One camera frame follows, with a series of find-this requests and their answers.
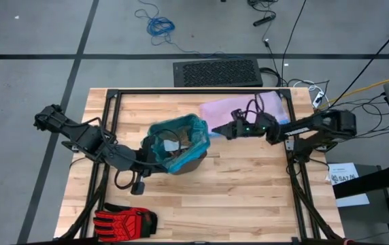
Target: red glove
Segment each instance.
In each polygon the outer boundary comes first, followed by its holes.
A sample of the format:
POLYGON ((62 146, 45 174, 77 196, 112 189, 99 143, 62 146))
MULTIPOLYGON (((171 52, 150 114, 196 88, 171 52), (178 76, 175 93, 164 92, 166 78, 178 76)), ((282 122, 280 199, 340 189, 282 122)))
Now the red glove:
POLYGON ((145 208, 105 203, 108 211, 95 211, 95 231, 103 242, 122 242, 148 238, 156 233, 157 216, 145 208))

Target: blue plastic bag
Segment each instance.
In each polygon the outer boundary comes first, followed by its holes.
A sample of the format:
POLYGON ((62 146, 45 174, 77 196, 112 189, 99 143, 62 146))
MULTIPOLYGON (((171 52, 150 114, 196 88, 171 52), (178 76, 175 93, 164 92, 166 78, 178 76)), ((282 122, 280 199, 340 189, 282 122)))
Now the blue plastic bag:
POLYGON ((169 153, 165 150, 164 140, 159 137, 160 134, 157 135, 158 137, 155 137, 155 142, 151 145, 152 152, 156 155, 156 162, 166 161, 164 166, 170 174, 177 173, 186 163, 198 159, 207 151, 210 145, 207 122, 200 119, 196 114, 189 114, 187 116, 156 123, 152 125, 148 131, 148 136, 151 136, 163 129, 169 129, 176 132, 182 127, 188 128, 187 136, 191 145, 180 156, 175 157, 174 159, 168 157, 169 153))

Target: cable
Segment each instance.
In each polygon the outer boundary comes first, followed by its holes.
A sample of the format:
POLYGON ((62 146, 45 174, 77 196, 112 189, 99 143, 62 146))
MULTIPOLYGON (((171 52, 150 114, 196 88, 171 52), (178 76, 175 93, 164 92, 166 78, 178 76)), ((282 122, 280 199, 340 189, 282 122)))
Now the cable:
POLYGON ((359 238, 359 239, 355 239, 354 241, 362 241, 362 240, 365 240, 365 239, 369 239, 369 238, 374 238, 374 237, 377 237, 379 235, 384 235, 384 234, 388 234, 389 231, 386 231, 386 232, 381 232, 381 233, 378 233, 376 235, 370 235, 370 236, 367 236, 365 238, 359 238))
POLYGON ((175 30, 175 24, 170 21, 168 18, 165 17, 159 17, 160 9, 157 5, 153 3, 146 3, 142 0, 138 0, 138 2, 144 4, 144 5, 151 5, 156 8, 156 14, 151 17, 148 12, 145 9, 138 9, 134 12, 134 16, 137 18, 147 18, 148 19, 148 25, 146 27, 146 31, 151 35, 151 44, 153 46, 159 46, 163 43, 168 43, 174 45, 176 48, 178 48, 181 52, 185 53, 191 53, 191 54, 198 54, 202 58, 209 58, 211 56, 217 56, 217 54, 223 54, 226 58, 242 58, 242 56, 229 56, 221 51, 214 52, 213 54, 204 55, 201 54, 199 51, 196 50, 184 50, 180 48, 175 42, 172 41, 171 33, 175 30), (164 40, 159 43, 154 43, 154 38, 163 38, 164 40))
MULTIPOLYGON (((290 165, 287 165, 287 166, 286 166, 285 172, 286 172, 289 176, 291 176, 291 174, 290 174, 290 165)), ((297 177, 300 173, 301 173, 301 169, 299 168, 299 171, 298 171, 293 177, 297 177)))
MULTIPOLYGON (((366 87, 364 87, 364 88, 356 89, 356 90, 354 90, 354 91, 352 91, 352 92, 349 92, 349 93, 345 93, 344 95, 342 95, 341 98, 344 98, 344 97, 353 95, 353 94, 355 94, 355 93, 359 93, 359 92, 363 92, 363 91, 369 90, 370 88, 374 88, 374 87, 376 87, 376 86, 383 85, 383 84, 385 84, 385 83, 389 83, 389 79, 383 80, 383 81, 381 81, 381 82, 376 82, 375 84, 372 84, 372 85, 370 85, 370 86, 366 86, 366 87)), ((337 97, 337 98, 335 98, 335 99, 331 99, 329 102, 335 104, 335 103, 337 102, 337 100, 339 100, 339 99, 340 99, 340 97, 337 97)), ((324 104, 322 104, 322 105, 320 106, 320 108, 323 108, 323 107, 325 107, 326 105, 327 105, 327 103, 324 103, 324 104)))
POLYGON ((370 115, 379 116, 379 122, 378 122, 378 124, 374 128, 372 128, 371 130, 369 130, 366 133, 363 133, 363 134, 360 134, 360 135, 356 135, 355 137, 360 137, 360 136, 364 136, 364 135, 367 135, 367 134, 370 134, 370 133, 376 133, 376 132, 379 132, 379 131, 389 130, 389 125, 387 127, 383 128, 383 129, 377 129, 381 125, 381 123, 383 121, 383 116, 389 114, 389 113, 382 113, 380 111, 380 109, 376 106, 376 104, 386 103, 385 101, 384 102, 373 102, 375 99, 381 97, 382 95, 378 95, 378 96, 373 97, 371 99, 357 99, 356 101, 343 102, 343 103, 340 103, 340 104, 337 104, 337 105, 334 106, 334 107, 337 107, 337 106, 344 105, 344 104, 355 105, 355 107, 353 107, 350 110, 351 112, 353 112, 357 108, 362 108, 366 113, 368 113, 370 115), (363 103, 356 103, 357 101, 362 101, 362 100, 369 100, 369 101, 363 102, 363 103), (376 109, 377 113, 372 113, 372 112, 368 111, 368 109, 365 108, 366 105, 371 106, 374 109, 376 109))
POLYGON ((282 86, 282 80, 283 79, 281 78, 281 75, 279 75, 279 73, 277 71, 273 70, 272 68, 261 67, 260 68, 260 73, 272 74, 272 75, 276 76, 276 78, 277 78, 276 87, 281 87, 282 86))
POLYGON ((290 42, 291 42, 292 34, 294 33, 294 29, 296 28, 296 25, 297 25, 297 22, 299 21, 299 18, 301 17, 301 14, 302 14, 303 8, 305 7, 305 4, 306 4, 306 0, 304 0, 304 2, 302 4, 301 11, 299 12, 299 15, 297 16, 297 19, 296 19, 296 22, 294 23, 294 26, 292 27, 291 34, 290 34, 290 39, 288 39, 287 46, 285 47, 284 54, 282 55, 281 78, 284 77, 284 59, 285 59, 285 54, 287 53, 287 49, 288 49, 288 47, 290 45, 290 42))
POLYGON ((73 161, 73 162, 69 165, 69 168, 71 168, 72 165, 73 165, 74 163, 76 163, 76 162, 78 162, 78 161, 81 161, 81 160, 84 160, 84 159, 86 159, 86 157, 82 157, 82 158, 79 158, 79 159, 73 161))
POLYGON ((320 92, 323 93, 323 97, 326 98, 326 100, 328 101, 327 103, 330 105, 329 99, 328 99, 328 97, 326 96, 326 90, 327 90, 327 88, 328 88, 329 82, 330 82, 330 80, 326 81, 325 91, 323 91, 319 86, 317 86, 315 82, 312 82, 312 81, 309 81, 309 80, 300 80, 300 81, 296 82, 292 87, 295 88, 296 85, 298 85, 299 83, 310 84, 310 86, 308 87, 308 90, 309 90, 309 91, 314 91, 314 90, 318 89, 320 92))
POLYGON ((126 190, 126 189, 132 187, 132 185, 134 184, 134 179, 135 179, 135 172, 134 171, 132 171, 132 172, 133 172, 133 177, 131 178, 131 181, 127 185, 120 186, 118 184, 120 170, 118 169, 118 171, 116 171, 116 174, 114 175, 114 185, 120 190, 126 190))
POLYGON ((378 133, 376 135, 364 136, 364 135, 367 135, 367 134, 370 134, 370 133, 376 133, 376 132, 378 132, 378 131, 369 132, 369 133, 363 133, 363 134, 360 134, 360 135, 357 135, 357 136, 353 137, 352 139, 343 140, 343 141, 338 142, 338 143, 343 143, 343 142, 346 142, 346 141, 349 141, 349 140, 355 140, 355 139, 369 139, 369 138, 372 138, 372 137, 377 137, 379 135, 384 135, 384 134, 389 133, 389 131, 388 131, 388 132, 378 133))
POLYGON ((353 84, 359 79, 359 77, 364 73, 364 71, 367 69, 368 66, 370 66, 370 64, 374 61, 375 57, 377 55, 379 55, 379 53, 389 44, 389 38, 388 40, 385 42, 384 45, 382 45, 382 47, 380 47, 380 49, 376 52, 376 54, 373 56, 373 58, 371 58, 371 60, 365 65, 365 67, 360 71, 360 73, 356 76, 356 78, 349 84, 349 86, 344 90, 344 92, 332 103, 331 106, 328 107, 328 109, 330 109, 333 105, 336 104, 337 101, 340 100, 340 98, 342 98, 345 93, 353 86, 353 84))
MULTIPOLYGON (((116 154, 116 155, 118 155, 120 157, 123 157, 123 158, 125 158, 128 161, 132 161, 134 163, 138 163, 138 164, 142 164, 142 165, 149 165, 149 166, 164 165, 164 164, 166 164, 166 163, 168 163, 168 162, 173 160, 173 158, 171 158, 171 159, 169 159, 167 161, 163 161, 163 162, 160 162, 160 163, 146 163, 146 162, 143 162, 143 161, 138 161, 137 159, 132 159, 130 157, 127 157, 127 156, 121 154, 120 152, 114 150, 114 147, 111 147, 110 144, 108 143, 107 138, 104 135, 104 131, 105 131, 104 125, 103 125, 103 123, 102 123, 102 121, 101 121, 101 119, 99 117, 96 117, 94 119, 91 119, 91 120, 88 120, 86 122, 83 122, 81 125, 85 125, 85 124, 91 123, 91 122, 93 122, 95 120, 98 121, 99 128, 101 129, 100 130, 101 138, 102 138, 103 143, 105 144, 105 147, 107 147, 112 153, 114 153, 114 154, 116 154)), ((80 126, 80 125, 71 125, 71 124, 68 124, 68 123, 65 123, 65 125, 70 126, 70 127, 79 127, 80 126)), ((179 143, 178 152, 180 152, 181 151, 181 139, 180 139, 179 135, 176 134, 175 132, 173 132, 172 130, 170 130, 170 129, 161 129, 161 130, 156 131, 152 135, 156 135, 156 134, 158 134, 158 133, 160 133, 162 131, 169 131, 169 132, 173 133, 176 136, 176 138, 178 139, 178 143, 179 143)))
POLYGON ((322 161, 319 161, 319 160, 312 159, 311 157, 309 158, 309 160, 315 161, 316 163, 321 163, 321 164, 323 164, 323 165, 325 165, 325 166, 328 167, 328 171, 331 170, 331 167, 329 167, 329 164, 328 164, 328 163, 325 163, 325 162, 322 162, 322 161))
POLYGON ((277 66, 276 66, 276 61, 275 61, 275 58, 273 58, 273 51, 271 50, 270 45, 267 46, 267 48, 268 48, 269 51, 270 51, 271 59, 273 60, 273 65, 275 66, 276 73, 277 73, 277 75, 279 76, 279 71, 278 71, 277 66))

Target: pink towel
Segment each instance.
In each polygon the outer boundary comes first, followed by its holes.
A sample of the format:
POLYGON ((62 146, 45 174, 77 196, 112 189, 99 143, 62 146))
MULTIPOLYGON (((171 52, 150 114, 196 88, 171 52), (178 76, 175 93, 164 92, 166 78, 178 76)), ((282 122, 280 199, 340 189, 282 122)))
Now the pink towel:
MULTIPOLYGON (((282 107, 282 101, 276 92, 261 93, 261 98, 264 101, 264 112, 273 115, 280 124, 289 123, 288 116, 282 107)), ((254 95, 243 95, 236 98, 222 99, 201 104, 201 118, 207 121, 208 132, 212 129, 225 125, 233 120, 231 112, 236 109, 246 110, 249 100, 253 99, 254 95)), ((251 103, 249 110, 256 111, 255 103, 251 103)), ((256 115, 248 114, 248 122, 254 123, 256 115)))

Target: gray floor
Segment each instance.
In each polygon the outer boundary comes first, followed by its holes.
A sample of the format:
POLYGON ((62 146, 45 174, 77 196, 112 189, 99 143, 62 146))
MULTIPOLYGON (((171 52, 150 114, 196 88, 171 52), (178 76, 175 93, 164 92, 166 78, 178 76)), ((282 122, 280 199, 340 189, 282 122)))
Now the gray floor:
MULTIPOLYGON (((201 52, 266 53, 262 17, 243 0, 149 0, 176 25, 173 40, 186 50, 201 52)), ((274 53, 283 53, 302 1, 279 0, 272 9, 277 19, 269 38, 274 53)), ((92 0, 0 0, 0 54, 75 54, 92 0)), ((85 54, 179 54, 174 46, 151 46, 146 20, 133 12, 136 1, 100 0, 85 54)), ((151 7, 146 9, 153 14, 151 7)), ((389 0, 308 0, 288 49, 289 54, 371 54, 388 38, 389 0)), ((389 54, 389 45, 383 51, 389 54)), ((67 106, 80 120, 92 87, 173 86, 172 63, 182 60, 83 60, 67 106)), ((319 82, 330 79, 327 95, 338 96, 365 66, 364 59, 289 59, 284 78, 319 82)), ((269 59, 260 66, 273 67, 269 59)), ((14 244, 30 202, 50 135, 34 129, 33 115, 45 105, 60 103, 73 60, 0 59, 0 244, 14 244)), ((265 86, 273 78, 263 77, 265 86)), ((389 78, 389 59, 376 60, 354 88, 389 78)), ((381 87, 346 100, 369 98, 381 87)), ((356 110, 358 130, 377 124, 376 116, 356 110)), ((384 117, 384 125, 389 116, 384 117)), ((351 140, 328 153, 333 162, 389 166, 389 134, 351 140)), ((50 240, 58 218, 71 153, 57 144, 30 242, 50 240)), ((359 239, 387 231, 365 217, 342 216, 345 233, 359 239)), ((366 242, 389 243, 389 235, 366 242)))

